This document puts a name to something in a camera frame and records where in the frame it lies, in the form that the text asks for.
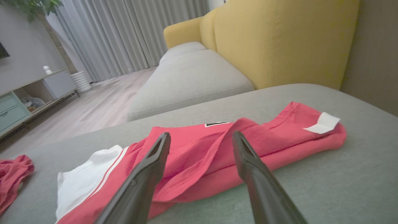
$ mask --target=folded shirt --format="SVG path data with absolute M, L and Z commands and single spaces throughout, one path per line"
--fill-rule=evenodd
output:
M 178 202 L 207 198 L 241 183 L 236 170 L 232 134 L 242 132 L 270 170 L 314 153 L 340 148 L 346 138 L 339 123 L 329 132 L 304 130 L 321 113 L 290 103 L 274 120 L 259 125 L 247 118 L 180 128 L 154 127 L 140 142 L 95 152 L 76 169 L 59 173 L 57 223 L 94 223 L 104 207 L 145 157 L 161 133 L 171 135 L 164 175 L 156 186 L 149 218 Z
M 14 202 L 25 177 L 34 170 L 32 160 L 26 155 L 14 160 L 0 160 L 0 216 Z

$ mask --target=sofa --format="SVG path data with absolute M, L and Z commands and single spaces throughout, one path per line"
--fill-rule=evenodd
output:
M 308 223 L 396 223 L 398 117 L 340 91 L 314 84 L 250 91 L 25 149 L 23 153 L 32 159 L 35 172 L 0 223 L 53 224 L 58 172 L 83 164 L 97 150 L 137 142 L 154 126 L 234 122 L 241 117 L 264 123 L 292 101 L 341 118 L 347 131 L 340 149 L 317 153 L 274 171 Z M 244 184 L 210 198 L 177 204 L 148 221 L 149 224 L 253 222 Z
M 168 26 L 169 50 L 128 121 L 291 83 L 340 89 L 358 0 L 229 0 Z

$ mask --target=gray wall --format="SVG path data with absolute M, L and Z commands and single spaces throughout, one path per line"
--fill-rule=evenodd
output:
M 361 0 L 341 90 L 398 116 L 397 0 Z
M 0 42 L 11 55 L 0 59 L 0 92 L 5 92 L 45 76 L 66 64 L 40 21 L 29 23 L 26 16 L 0 6 Z

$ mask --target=sofa seat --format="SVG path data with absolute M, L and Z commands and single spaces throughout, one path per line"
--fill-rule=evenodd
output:
M 177 45 L 175 47 L 170 48 L 164 56 L 160 59 L 159 64 L 161 65 L 164 61 L 173 59 L 175 57 L 185 55 L 192 52 L 207 50 L 203 44 L 199 42 L 189 42 Z
M 54 224 L 57 174 L 116 144 L 127 147 L 154 126 L 235 122 L 241 117 L 269 122 L 292 101 L 341 118 L 347 139 L 338 150 L 309 156 L 274 171 L 310 224 L 387 224 L 398 220 L 398 117 L 340 91 L 291 84 L 197 104 L 91 132 L 61 142 L 26 148 L 34 165 L 31 180 L 0 218 L 2 224 Z M 210 198 L 173 206 L 151 219 L 161 223 L 254 223 L 246 185 Z
M 128 121 L 254 90 L 215 51 L 169 51 L 131 104 Z

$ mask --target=gray curtain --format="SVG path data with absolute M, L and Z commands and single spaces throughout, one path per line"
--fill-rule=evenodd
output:
M 58 18 L 93 81 L 158 65 L 163 29 L 209 11 L 205 0 L 68 0 Z

